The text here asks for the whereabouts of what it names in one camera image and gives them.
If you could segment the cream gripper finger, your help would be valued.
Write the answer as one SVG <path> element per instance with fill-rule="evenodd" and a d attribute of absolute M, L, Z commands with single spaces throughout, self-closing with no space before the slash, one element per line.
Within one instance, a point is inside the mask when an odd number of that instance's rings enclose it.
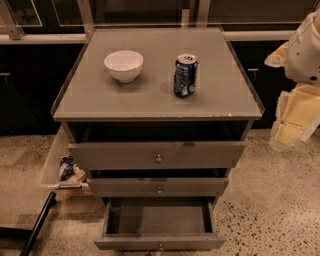
<path fill-rule="evenodd" d="M 288 43 L 285 42 L 281 46 L 279 46 L 274 52 L 267 56 L 267 58 L 264 61 L 264 64 L 273 68 L 283 67 L 286 63 L 287 49 Z"/>

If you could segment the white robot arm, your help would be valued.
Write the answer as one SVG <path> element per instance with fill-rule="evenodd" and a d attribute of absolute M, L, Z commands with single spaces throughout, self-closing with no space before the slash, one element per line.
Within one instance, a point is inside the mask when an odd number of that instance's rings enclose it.
<path fill-rule="evenodd" d="M 306 142 L 320 123 L 320 9 L 309 14 L 290 39 L 264 62 L 283 67 L 285 76 L 296 83 L 282 91 L 269 145 L 276 151 Z"/>

